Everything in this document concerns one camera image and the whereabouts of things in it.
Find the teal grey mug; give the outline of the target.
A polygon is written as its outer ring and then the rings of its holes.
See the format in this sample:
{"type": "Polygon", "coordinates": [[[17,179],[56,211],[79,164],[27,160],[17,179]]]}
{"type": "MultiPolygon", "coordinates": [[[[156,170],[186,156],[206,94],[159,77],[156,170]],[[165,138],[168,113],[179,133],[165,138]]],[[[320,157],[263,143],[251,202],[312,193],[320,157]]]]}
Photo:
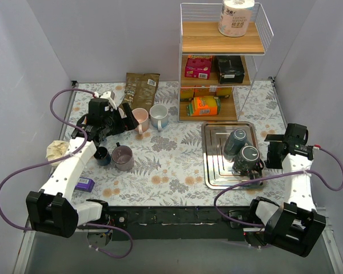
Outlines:
{"type": "Polygon", "coordinates": [[[236,129],[230,133],[229,137],[227,138],[223,156],[228,162],[232,162],[234,157],[240,152],[243,146],[248,145],[251,146],[252,143],[249,142],[247,133],[245,130],[236,129]]]}

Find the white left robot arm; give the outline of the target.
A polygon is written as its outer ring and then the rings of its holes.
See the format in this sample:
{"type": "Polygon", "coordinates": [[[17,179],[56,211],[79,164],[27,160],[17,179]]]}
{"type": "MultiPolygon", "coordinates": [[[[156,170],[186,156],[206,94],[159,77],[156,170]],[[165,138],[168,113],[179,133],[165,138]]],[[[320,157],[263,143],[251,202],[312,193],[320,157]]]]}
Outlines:
{"type": "Polygon", "coordinates": [[[80,225],[93,223],[105,228],[110,222],[107,202],[88,199],[72,205],[75,186],[88,161],[108,136],[134,130],[139,123],[128,103],[121,105],[125,116],[104,98],[89,101],[88,113],[77,122],[69,141],[67,159],[62,160],[38,192],[26,198],[29,220],[33,230],[70,237],[80,225]]]}

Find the mauve purple mug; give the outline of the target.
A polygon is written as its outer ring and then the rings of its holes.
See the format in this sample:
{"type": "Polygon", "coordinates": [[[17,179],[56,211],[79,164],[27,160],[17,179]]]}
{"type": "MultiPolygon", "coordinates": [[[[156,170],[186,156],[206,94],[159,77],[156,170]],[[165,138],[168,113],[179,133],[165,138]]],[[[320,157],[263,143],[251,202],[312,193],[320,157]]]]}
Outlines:
{"type": "Polygon", "coordinates": [[[116,143],[116,148],[111,154],[115,166],[120,171],[130,171],[134,167],[134,156],[130,147],[116,143]]]}

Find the pink mug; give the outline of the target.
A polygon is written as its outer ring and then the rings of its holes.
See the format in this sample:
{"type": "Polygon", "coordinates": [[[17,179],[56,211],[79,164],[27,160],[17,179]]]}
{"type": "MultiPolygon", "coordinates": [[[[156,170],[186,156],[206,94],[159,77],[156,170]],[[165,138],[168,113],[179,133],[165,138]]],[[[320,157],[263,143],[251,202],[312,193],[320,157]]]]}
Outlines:
{"type": "Polygon", "coordinates": [[[135,130],[142,135],[149,129],[149,113],[144,108],[136,108],[132,114],[139,123],[135,130]]]}

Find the white blue gradient mug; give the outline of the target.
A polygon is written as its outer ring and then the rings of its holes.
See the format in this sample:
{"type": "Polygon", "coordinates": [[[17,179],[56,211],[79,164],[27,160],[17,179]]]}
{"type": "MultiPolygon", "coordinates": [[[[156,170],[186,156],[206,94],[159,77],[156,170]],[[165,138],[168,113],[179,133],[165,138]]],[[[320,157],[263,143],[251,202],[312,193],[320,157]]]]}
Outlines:
{"type": "Polygon", "coordinates": [[[151,124],[158,131],[162,131],[168,124],[169,113],[166,106],[162,104],[156,104],[151,107],[150,111],[151,124]]]}

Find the dark green mug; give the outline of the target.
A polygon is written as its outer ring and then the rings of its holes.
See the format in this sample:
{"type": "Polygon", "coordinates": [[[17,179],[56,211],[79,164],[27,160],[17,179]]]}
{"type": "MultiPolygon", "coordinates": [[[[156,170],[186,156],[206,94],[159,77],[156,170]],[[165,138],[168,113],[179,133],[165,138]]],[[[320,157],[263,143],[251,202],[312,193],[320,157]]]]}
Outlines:
{"type": "Polygon", "coordinates": [[[247,176],[249,179],[262,177],[264,163],[261,160],[260,152],[254,146],[244,146],[235,156],[233,169],[241,176],[247,176]]]}

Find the navy blue mug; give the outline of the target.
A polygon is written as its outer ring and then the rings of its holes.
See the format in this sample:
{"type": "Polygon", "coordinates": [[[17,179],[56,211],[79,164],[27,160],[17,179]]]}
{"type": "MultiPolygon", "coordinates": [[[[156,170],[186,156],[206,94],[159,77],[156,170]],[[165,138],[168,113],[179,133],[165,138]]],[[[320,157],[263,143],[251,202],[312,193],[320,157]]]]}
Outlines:
{"type": "Polygon", "coordinates": [[[106,147],[98,147],[94,154],[94,158],[99,166],[107,166],[111,163],[111,155],[106,147]]]}

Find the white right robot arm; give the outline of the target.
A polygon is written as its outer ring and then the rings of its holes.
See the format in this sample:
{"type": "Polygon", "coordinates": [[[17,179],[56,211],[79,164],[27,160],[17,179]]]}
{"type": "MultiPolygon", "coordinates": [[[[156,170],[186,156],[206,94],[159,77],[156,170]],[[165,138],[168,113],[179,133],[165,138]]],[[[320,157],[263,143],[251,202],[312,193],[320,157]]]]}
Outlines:
{"type": "Polygon", "coordinates": [[[307,146],[306,126],[289,123],[283,135],[267,135],[266,168],[282,170],[285,194],[282,205],[257,197],[247,212],[254,227],[264,225],[264,242],[307,257],[326,226],[325,217],[317,213],[312,198],[309,170],[313,148],[307,146]]]}

